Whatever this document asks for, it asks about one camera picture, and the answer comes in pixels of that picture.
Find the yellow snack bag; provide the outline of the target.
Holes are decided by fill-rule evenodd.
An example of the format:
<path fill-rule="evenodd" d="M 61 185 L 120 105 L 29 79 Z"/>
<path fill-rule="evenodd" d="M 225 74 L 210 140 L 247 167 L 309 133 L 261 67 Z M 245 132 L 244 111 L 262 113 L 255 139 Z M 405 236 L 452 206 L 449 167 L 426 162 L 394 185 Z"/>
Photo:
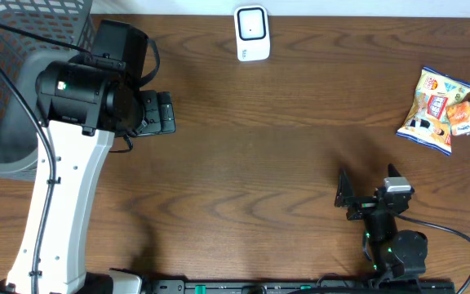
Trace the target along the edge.
<path fill-rule="evenodd" d="M 468 93 L 469 82 L 424 66 L 413 105 L 396 135 L 450 156 L 452 135 L 446 109 L 462 102 Z"/>

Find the orange snack packet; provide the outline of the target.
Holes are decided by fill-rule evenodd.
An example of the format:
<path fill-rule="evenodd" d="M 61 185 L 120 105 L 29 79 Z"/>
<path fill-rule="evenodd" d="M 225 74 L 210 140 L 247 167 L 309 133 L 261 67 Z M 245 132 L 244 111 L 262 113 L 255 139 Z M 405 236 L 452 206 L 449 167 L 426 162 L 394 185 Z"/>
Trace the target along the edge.
<path fill-rule="evenodd" d="M 448 106 L 446 113 L 453 136 L 470 134 L 470 103 L 468 101 Z"/>

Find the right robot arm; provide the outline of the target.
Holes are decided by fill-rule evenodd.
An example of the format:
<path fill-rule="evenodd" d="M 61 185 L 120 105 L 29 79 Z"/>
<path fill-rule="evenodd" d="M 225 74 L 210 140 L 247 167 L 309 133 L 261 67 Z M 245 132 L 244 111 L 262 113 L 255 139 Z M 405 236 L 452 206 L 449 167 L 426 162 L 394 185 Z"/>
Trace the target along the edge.
<path fill-rule="evenodd" d="M 367 279 L 372 288 L 385 283 L 416 280 L 426 271 L 428 239 L 413 230 L 399 230 L 396 217 L 409 208 L 414 188 L 392 164 L 382 186 L 371 196 L 358 196 L 345 170 L 339 171 L 335 206 L 347 210 L 349 221 L 363 221 L 362 251 L 375 273 Z"/>

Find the dark grey plastic basket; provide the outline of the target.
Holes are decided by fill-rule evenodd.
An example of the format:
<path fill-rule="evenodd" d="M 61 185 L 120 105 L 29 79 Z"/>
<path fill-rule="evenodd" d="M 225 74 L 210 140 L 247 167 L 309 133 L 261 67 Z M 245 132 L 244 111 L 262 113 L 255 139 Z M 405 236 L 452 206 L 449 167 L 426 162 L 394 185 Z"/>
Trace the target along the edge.
<path fill-rule="evenodd" d="M 91 0 L 0 0 L 0 24 L 90 49 L 95 36 Z M 0 177 L 32 181 L 38 138 L 8 77 L 30 108 L 37 106 L 35 81 L 52 61 L 67 61 L 75 51 L 0 29 Z"/>

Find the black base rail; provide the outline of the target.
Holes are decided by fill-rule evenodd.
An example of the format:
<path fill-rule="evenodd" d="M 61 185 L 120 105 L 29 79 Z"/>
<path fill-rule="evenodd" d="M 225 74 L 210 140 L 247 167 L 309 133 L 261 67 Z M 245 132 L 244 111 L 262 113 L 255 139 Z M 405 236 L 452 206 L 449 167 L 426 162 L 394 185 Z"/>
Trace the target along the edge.
<path fill-rule="evenodd" d="M 183 280 L 152 281 L 141 291 L 145 294 L 320 294 L 320 293 L 427 293 L 455 294 L 450 282 L 394 282 L 383 283 L 379 288 L 369 287 L 366 283 L 324 279 L 321 282 L 186 282 Z"/>

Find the white barcode scanner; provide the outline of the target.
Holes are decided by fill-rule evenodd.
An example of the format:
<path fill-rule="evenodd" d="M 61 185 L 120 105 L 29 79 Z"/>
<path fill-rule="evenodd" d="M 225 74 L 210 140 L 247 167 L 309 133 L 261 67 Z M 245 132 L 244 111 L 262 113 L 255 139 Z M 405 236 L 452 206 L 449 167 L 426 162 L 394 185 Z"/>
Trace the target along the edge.
<path fill-rule="evenodd" d="M 268 59 L 271 41 L 266 8 L 260 5 L 238 7 L 233 18 L 238 60 L 249 62 Z"/>

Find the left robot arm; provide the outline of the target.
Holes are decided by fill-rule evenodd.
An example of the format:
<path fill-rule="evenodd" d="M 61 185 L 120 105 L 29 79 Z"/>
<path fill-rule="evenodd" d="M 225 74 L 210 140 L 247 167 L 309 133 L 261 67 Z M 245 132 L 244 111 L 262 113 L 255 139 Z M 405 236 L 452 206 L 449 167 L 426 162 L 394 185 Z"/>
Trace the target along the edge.
<path fill-rule="evenodd" d="M 86 270 L 95 189 L 113 141 L 175 131 L 170 94 L 147 90 L 152 73 L 95 57 L 54 61 L 35 82 L 42 114 L 38 165 L 24 237 L 0 293 L 111 292 Z"/>

